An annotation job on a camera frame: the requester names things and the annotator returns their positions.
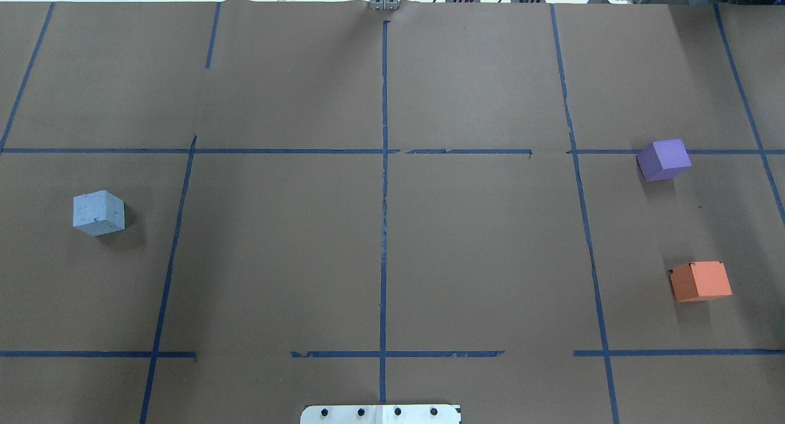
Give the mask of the light blue foam block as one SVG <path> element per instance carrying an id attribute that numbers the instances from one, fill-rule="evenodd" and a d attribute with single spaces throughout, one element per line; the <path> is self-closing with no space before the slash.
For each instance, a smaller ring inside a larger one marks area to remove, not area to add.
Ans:
<path id="1" fill-rule="evenodd" d="M 126 228 L 125 202 L 108 191 L 73 197 L 72 226 L 90 236 L 103 236 Z"/>

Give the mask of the purple foam block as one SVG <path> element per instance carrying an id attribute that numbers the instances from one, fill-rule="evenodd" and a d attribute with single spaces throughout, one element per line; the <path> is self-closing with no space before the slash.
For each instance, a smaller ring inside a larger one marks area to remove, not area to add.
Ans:
<path id="1" fill-rule="evenodd" d="M 654 141 L 637 154 L 636 161 L 647 182 L 672 180 L 692 167 L 682 139 Z"/>

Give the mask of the orange foam block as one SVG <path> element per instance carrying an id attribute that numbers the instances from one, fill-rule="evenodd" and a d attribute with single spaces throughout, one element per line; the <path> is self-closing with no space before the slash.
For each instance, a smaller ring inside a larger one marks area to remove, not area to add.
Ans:
<path id="1" fill-rule="evenodd" d="M 731 296 L 726 266 L 721 261 L 693 261 L 669 270 L 676 302 L 709 301 Z"/>

